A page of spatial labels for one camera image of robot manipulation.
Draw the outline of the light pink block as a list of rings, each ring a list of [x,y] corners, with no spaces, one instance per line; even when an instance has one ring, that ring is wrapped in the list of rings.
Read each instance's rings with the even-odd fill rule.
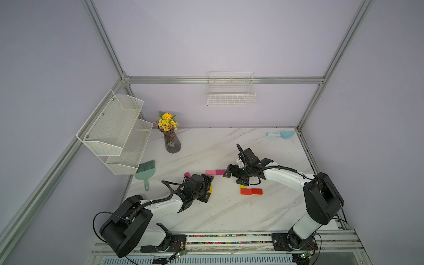
[[[215,170],[207,170],[207,171],[205,171],[205,174],[208,175],[208,176],[215,176],[216,171]]]

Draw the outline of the red block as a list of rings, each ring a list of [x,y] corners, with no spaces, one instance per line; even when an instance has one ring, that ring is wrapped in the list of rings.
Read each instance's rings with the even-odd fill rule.
[[[251,189],[247,189],[247,188],[240,189],[240,194],[241,195],[252,195],[252,190]]]
[[[252,188],[251,189],[251,194],[252,195],[262,195],[263,194],[263,190],[259,189],[259,188]]]

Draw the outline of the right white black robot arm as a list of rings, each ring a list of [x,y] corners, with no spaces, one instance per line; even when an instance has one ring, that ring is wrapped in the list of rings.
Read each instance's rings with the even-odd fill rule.
[[[304,196],[305,214],[290,228],[287,240],[306,241],[317,229],[327,225],[342,210],[345,202],[330,177],[320,172],[306,174],[293,168],[271,162],[260,162],[256,166],[246,166],[240,162],[228,165],[224,177],[235,177],[236,183],[250,185],[250,178],[274,181],[287,186]]]

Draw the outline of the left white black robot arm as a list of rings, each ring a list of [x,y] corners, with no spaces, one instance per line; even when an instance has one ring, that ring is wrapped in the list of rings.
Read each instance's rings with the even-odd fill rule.
[[[99,212],[93,218],[106,214],[109,218],[100,229],[93,227],[95,235],[123,258],[137,246],[141,250],[167,252],[177,244],[175,236],[158,220],[168,215],[178,214],[194,201],[207,203],[211,195],[213,176],[193,174],[185,176],[181,183],[162,181],[170,191],[164,198],[147,200],[141,195],[127,198],[115,212]]]

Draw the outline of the dark glass vase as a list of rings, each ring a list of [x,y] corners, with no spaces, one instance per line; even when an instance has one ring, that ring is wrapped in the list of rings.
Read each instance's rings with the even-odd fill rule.
[[[181,142],[175,130],[163,132],[166,150],[169,153],[178,153],[181,150]]]

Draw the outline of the teal scoop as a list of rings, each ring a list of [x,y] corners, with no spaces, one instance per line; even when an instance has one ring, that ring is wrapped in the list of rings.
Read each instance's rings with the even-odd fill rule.
[[[282,139],[289,139],[292,136],[294,136],[295,132],[294,131],[280,131],[279,133],[266,133],[266,137],[281,137]]]

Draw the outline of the yellow flower bouquet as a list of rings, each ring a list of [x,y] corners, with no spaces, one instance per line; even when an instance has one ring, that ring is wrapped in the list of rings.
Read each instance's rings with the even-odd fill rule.
[[[160,112],[157,119],[157,127],[162,132],[177,130],[179,124],[175,121],[175,116],[171,113]]]

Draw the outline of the lower white mesh shelf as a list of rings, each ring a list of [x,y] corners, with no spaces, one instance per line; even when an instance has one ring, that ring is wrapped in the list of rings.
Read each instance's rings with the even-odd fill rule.
[[[152,128],[152,123],[136,120],[121,155],[107,158],[106,166],[114,175],[132,175],[137,172]]]

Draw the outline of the white mesh shelf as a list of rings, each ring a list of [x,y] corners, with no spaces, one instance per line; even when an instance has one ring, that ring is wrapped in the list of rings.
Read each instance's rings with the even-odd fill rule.
[[[110,90],[76,134],[96,156],[120,156],[144,101]]]
[[[152,128],[152,123],[136,120],[121,155],[107,158],[106,166],[114,175],[132,175],[137,172]]]

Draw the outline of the upper white mesh shelf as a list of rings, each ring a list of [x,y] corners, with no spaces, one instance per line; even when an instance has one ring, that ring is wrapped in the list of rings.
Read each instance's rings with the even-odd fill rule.
[[[144,101],[110,90],[76,134],[96,156],[120,156]]]

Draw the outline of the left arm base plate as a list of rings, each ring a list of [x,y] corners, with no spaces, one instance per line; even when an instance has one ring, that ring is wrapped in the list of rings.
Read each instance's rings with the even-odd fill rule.
[[[166,236],[165,239],[158,246],[141,246],[141,253],[175,253],[178,250],[185,248],[187,235],[177,234]]]

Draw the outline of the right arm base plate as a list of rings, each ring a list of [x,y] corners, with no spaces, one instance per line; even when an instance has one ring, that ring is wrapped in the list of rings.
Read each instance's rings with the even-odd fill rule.
[[[310,235],[306,239],[301,239],[297,234],[272,233],[272,244],[275,251],[316,251],[318,246],[315,237]]]

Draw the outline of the aluminium front rail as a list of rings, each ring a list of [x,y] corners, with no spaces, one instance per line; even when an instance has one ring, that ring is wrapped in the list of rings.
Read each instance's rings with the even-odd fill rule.
[[[170,252],[176,252],[182,245],[190,253],[248,253],[281,251],[289,247],[288,234],[251,232],[173,235]],[[303,251],[318,250],[322,252],[363,252],[364,247],[357,233],[353,230],[319,230],[306,240]]]

